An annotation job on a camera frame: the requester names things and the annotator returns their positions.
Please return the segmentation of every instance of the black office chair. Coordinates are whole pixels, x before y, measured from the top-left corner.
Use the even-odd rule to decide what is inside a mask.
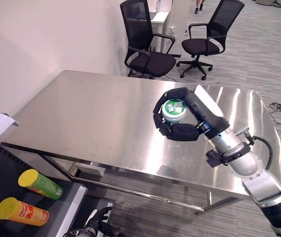
[[[130,68],[128,76],[132,71],[141,73],[142,77],[145,74],[161,77],[167,74],[176,64],[176,60],[171,55],[168,55],[169,50],[175,42],[173,36],[153,33],[147,0],[128,0],[120,4],[126,34],[128,38],[128,51],[125,58],[125,65]],[[154,36],[167,38],[172,41],[167,53],[149,52],[149,47]]]
[[[204,74],[202,80],[206,79],[207,74],[202,66],[209,67],[209,71],[211,71],[213,65],[200,62],[200,56],[216,55],[225,51],[227,32],[244,5],[245,4],[238,0],[221,0],[208,24],[202,23],[189,25],[190,39],[183,41],[182,47],[187,53],[192,55],[192,58],[195,56],[196,58],[193,61],[180,61],[176,64],[177,67],[179,67],[180,63],[190,65],[180,74],[181,78],[183,78],[184,74],[192,68],[198,68]],[[193,26],[206,26],[207,38],[192,39],[191,28]],[[219,47],[210,41],[211,39],[217,41],[223,49],[220,51]]]

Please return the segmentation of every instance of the gray carpet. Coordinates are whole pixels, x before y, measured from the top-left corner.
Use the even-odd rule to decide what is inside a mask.
[[[281,103],[281,9],[262,6],[252,0],[246,4],[232,26],[226,51],[221,55],[201,57],[214,64],[207,80],[195,69],[180,79],[186,66],[174,68],[168,76],[181,82],[205,83],[256,90],[265,104]],[[218,0],[207,0],[202,12],[190,14],[188,23],[208,22]],[[191,13],[195,9],[192,1]],[[204,36],[204,28],[193,29],[195,37]],[[191,59],[185,52],[181,60]],[[277,126],[281,137],[281,125]],[[129,177],[116,177],[125,187],[134,187],[153,194],[165,195],[192,204],[206,204],[206,194],[186,189],[177,184],[148,183]],[[157,201],[103,190],[106,198],[115,199],[110,222],[120,226],[127,236],[135,237],[272,237],[268,221],[252,201],[241,201],[232,206],[202,216],[192,210],[170,206]]]

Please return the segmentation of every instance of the chair seat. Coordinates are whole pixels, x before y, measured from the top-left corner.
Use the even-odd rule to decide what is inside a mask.
[[[191,55],[205,55],[206,54],[206,39],[186,39],[182,42],[182,47],[185,52]],[[208,41],[208,54],[219,53],[219,47],[216,44]]]
[[[150,52],[150,55],[150,61],[144,71],[145,74],[159,78],[167,74],[176,64],[175,58],[171,55],[159,52]],[[147,55],[140,54],[131,61],[130,68],[142,72],[147,60]]]

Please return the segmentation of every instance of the person's legs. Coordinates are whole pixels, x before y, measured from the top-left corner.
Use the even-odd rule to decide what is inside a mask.
[[[202,0],[201,4],[200,4],[200,11],[202,11],[203,8],[203,3],[205,2],[205,0]]]
[[[198,14],[198,10],[199,10],[199,6],[200,6],[200,4],[201,4],[201,1],[202,1],[202,0],[196,0],[196,9],[195,9],[195,11],[194,11],[195,14]]]

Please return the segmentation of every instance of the yellow lid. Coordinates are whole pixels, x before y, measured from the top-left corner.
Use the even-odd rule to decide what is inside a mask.
[[[12,215],[17,206],[17,199],[14,197],[9,197],[0,203],[0,219],[8,220],[8,218]]]
[[[33,183],[35,183],[37,178],[38,178],[38,172],[35,169],[28,169],[20,175],[18,179],[18,184],[21,187],[26,188],[31,186]]]

